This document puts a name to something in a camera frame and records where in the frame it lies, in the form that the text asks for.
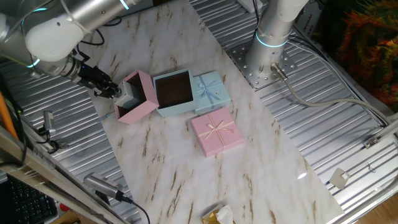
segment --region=gray cable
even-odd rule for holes
[[[291,45],[296,46],[297,48],[299,48],[299,49],[301,49],[301,50],[304,50],[304,51],[306,51],[306,52],[308,52],[308,53],[313,54],[314,56],[318,57],[320,60],[322,60],[323,62],[325,62],[327,65],[329,65],[330,68],[331,68],[336,74],[338,74],[338,72],[335,70],[335,68],[333,68],[333,66],[330,65],[329,62],[327,62],[325,59],[321,58],[321,57],[320,57],[319,55],[317,55],[316,53],[312,52],[311,50],[307,50],[307,49],[305,49],[305,48],[303,48],[303,47],[301,47],[301,46],[299,46],[299,45],[297,45],[297,44],[293,44],[293,43],[290,43],[290,42],[288,42],[288,44],[291,44]],[[359,105],[362,105],[362,106],[367,107],[368,109],[370,109],[371,111],[373,111],[373,113],[375,113],[375,114],[378,115],[381,119],[383,119],[384,122],[386,122],[387,124],[391,124],[390,120],[386,117],[386,115],[384,115],[381,111],[379,111],[379,110],[378,110],[377,108],[375,108],[374,106],[372,106],[372,105],[370,105],[369,103],[366,103],[366,102],[364,102],[364,101],[357,100],[357,99],[351,99],[351,98],[343,98],[343,99],[331,100],[331,101],[326,101],[326,102],[321,102],[321,103],[310,103],[310,102],[307,102],[307,101],[301,99],[301,98],[296,94],[296,92],[294,92],[294,90],[293,90],[293,88],[292,88],[292,86],[290,85],[290,83],[289,83],[288,80],[285,80],[284,83],[287,85],[287,88],[290,90],[290,92],[292,93],[292,95],[293,95],[294,97],[296,97],[296,99],[297,99],[301,104],[304,104],[304,105],[307,105],[307,106],[312,106],[312,107],[320,107],[320,106],[332,105],[332,104],[334,104],[334,103],[344,103],[344,102],[356,103],[356,104],[359,104]]]
[[[303,99],[301,99],[296,92],[294,92],[292,86],[290,85],[289,81],[286,80],[285,84],[287,86],[287,88],[290,90],[290,92],[292,93],[292,95],[294,97],[296,97],[296,99],[304,105],[307,106],[312,106],[312,107],[320,107],[320,106],[329,106],[335,103],[344,103],[344,102],[351,102],[351,103],[356,103],[362,106],[365,106],[367,108],[369,108],[371,111],[373,111],[375,114],[377,114],[381,119],[383,119],[387,124],[391,124],[391,122],[388,120],[388,118],[382,113],[380,112],[378,109],[376,109],[374,106],[370,105],[369,103],[365,103],[361,100],[356,100],[356,99],[350,99],[350,98],[343,98],[343,99],[337,99],[337,100],[330,100],[330,101],[326,101],[326,102],[321,102],[321,103],[310,103],[307,102]]]

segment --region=gold wrapper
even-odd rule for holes
[[[220,224],[219,221],[217,221],[217,216],[216,214],[218,213],[218,209],[212,211],[207,219],[202,218],[201,222],[203,224]]]

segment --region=white marble board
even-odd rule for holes
[[[218,203],[232,206],[237,224],[326,223],[343,213],[187,1],[100,30],[106,44],[81,49],[91,56],[88,65],[116,83],[136,69],[218,71],[233,101],[227,109],[245,138],[244,145],[205,158],[190,126],[193,112],[162,118],[153,111],[133,125],[114,114],[104,120],[132,196],[152,223],[201,223]],[[99,41],[96,35],[86,39]],[[93,102],[99,116],[113,111],[111,100]]]

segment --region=orange fabric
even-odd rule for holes
[[[10,132],[16,139],[18,139],[18,135],[12,123],[10,113],[8,112],[7,104],[4,101],[4,98],[2,97],[1,93],[0,93],[0,113],[4,121],[4,124],[6,125],[7,131]]]

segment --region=aluminum profile table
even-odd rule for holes
[[[249,14],[235,0],[190,0],[190,3],[227,54],[252,41],[256,15]],[[354,86],[314,55],[292,45],[287,45],[285,53],[297,65],[297,71],[288,74],[289,80],[305,100],[361,98]],[[339,103],[308,108],[298,104],[278,80],[254,91],[346,213],[359,208],[398,177],[398,148],[394,139],[370,150],[363,146],[382,126],[361,106]],[[343,190],[328,182],[337,167],[351,174]],[[346,223],[358,219],[397,191],[398,187],[390,190]]]
[[[30,76],[30,69],[15,62],[0,63],[3,74],[15,100],[24,109],[24,117],[35,128],[44,123],[43,111],[53,111],[57,133],[51,140],[65,142],[67,149],[60,149],[53,157],[77,179],[96,172],[124,186],[124,193],[131,198],[118,161],[109,144],[102,124],[85,87],[78,86],[63,77]],[[0,174],[0,182],[6,180]],[[136,207],[109,198],[112,208],[129,222],[141,218]]]

